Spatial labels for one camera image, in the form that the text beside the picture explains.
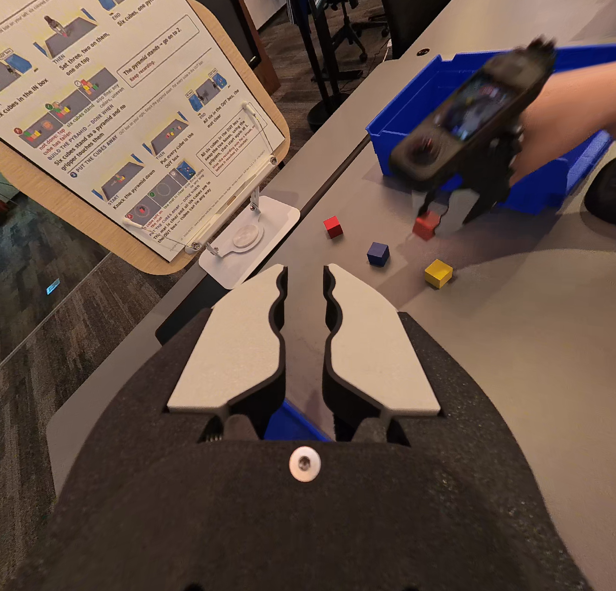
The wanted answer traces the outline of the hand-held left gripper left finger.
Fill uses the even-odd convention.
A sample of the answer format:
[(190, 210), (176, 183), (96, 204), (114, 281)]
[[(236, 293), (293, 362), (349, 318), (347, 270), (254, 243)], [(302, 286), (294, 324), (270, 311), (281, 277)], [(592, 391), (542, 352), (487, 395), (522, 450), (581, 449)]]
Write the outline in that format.
[(218, 301), (167, 401), (170, 412), (239, 413), (250, 395), (281, 385), (288, 268), (275, 264)]

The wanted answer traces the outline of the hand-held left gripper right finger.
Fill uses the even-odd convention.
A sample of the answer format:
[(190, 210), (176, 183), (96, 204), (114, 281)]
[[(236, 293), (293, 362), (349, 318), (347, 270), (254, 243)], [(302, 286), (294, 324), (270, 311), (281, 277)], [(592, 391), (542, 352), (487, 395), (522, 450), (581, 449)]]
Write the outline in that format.
[(337, 264), (323, 269), (323, 294), (329, 335), (322, 392), (332, 413), (437, 416), (441, 406), (393, 304)]

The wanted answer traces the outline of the orange wooden cube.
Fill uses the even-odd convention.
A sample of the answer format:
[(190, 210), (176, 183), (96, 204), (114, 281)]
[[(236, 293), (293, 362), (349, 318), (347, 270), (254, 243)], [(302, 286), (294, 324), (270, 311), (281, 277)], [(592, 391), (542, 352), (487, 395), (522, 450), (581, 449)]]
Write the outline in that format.
[(429, 241), (435, 236), (436, 228), (440, 222), (441, 216), (438, 213), (427, 210), (416, 218), (412, 233), (424, 241)]

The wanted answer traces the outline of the yellow wooden cube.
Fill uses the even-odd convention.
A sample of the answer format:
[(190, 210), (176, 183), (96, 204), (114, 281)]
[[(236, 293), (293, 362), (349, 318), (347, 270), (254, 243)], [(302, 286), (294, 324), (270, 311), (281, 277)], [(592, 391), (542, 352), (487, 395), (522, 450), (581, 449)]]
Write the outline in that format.
[(435, 289), (443, 288), (453, 277), (453, 267), (435, 259), (424, 271), (424, 279)]

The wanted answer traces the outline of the blue plastic bin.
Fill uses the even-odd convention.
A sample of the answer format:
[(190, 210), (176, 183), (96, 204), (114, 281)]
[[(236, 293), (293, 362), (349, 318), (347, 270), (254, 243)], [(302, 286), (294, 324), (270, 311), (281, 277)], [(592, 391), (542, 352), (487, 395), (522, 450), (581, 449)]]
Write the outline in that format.
[[(392, 149), (436, 109), (489, 57), (498, 51), (465, 52), (450, 60), (432, 59), (367, 125), (383, 175), (390, 175)], [(560, 47), (555, 72), (567, 72), (615, 61), (615, 43)], [(510, 190), (501, 206), (536, 215), (561, 207), (565, 198), (603, 158), (612, 137), (599, 131), (562, 157), (524, 177)]]
[(332, 441), (319, 427), (285, 399), (271, 416), (263, 437), (270, 441)]

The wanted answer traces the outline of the black office chair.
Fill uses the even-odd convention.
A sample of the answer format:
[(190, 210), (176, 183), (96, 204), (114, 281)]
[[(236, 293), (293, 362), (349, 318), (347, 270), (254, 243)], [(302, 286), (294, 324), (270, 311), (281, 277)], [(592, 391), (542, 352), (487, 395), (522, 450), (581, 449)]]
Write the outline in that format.
[(389, 24), (385, 20), (385, 14), (371, 15), (366, 21), (353, 22), (349, 17), (347, 7), (350, 6), (351, 9), (355, 9), (358, 6), (358, 0), (329, 1), (329, 6), (333, 10), (337, 10), (340, 7), (343, 12), (343, 25), (331, 38), (333, 49), (337, 50), (344, 42), (347, 42), (349, 45), (356, 45), (360, 49), (358, 59), (361, 63), (365, 63), (368, 59), (368, 54), (362, 43), (361, 35), (366, 30), (378, 28), (381, 30), (382, 38), (389, 37)]
[(451, 0), (381, 0), (397, 60)]

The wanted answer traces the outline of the black rounded pad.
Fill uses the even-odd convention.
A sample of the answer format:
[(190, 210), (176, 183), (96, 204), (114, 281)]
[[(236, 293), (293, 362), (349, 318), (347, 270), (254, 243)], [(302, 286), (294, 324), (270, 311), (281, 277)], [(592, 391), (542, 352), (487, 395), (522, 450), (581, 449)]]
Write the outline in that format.
[(586, 192), (584, 205), (591, 215), (615, 225), (615, 159), (598, 171)]

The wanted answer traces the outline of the black floor lamp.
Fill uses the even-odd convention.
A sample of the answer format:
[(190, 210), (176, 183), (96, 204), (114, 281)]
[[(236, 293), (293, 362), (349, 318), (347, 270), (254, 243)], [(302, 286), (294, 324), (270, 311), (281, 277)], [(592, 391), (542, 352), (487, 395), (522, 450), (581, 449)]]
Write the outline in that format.
[(339, 88), (340, 71), (325, 16), (325, 1), (307, 0), (322, 57), (322, 61), (317, 62), (316, 69), (313, 70), (321, 102), (307, 115), (307, 122), (313, 133), (317, 132), (348, 98)]

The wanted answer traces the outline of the grey panel on wheeled stand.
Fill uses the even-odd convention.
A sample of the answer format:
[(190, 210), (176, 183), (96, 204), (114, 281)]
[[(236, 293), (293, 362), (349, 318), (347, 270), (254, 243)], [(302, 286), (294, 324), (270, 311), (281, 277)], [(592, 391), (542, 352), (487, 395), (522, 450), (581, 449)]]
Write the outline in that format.
[[(307, 0), (287, 0), (289, 12), (289, 21), (299, 28), (301, 37), (304, 42), (312, 70), (316, 69), (317, 62), (322, 61), (319, 40), (313, 25), (312, 15)], [(360, 79), (363, 76), (362, 70), (340, 71), (339, 82), (352, 82)]]

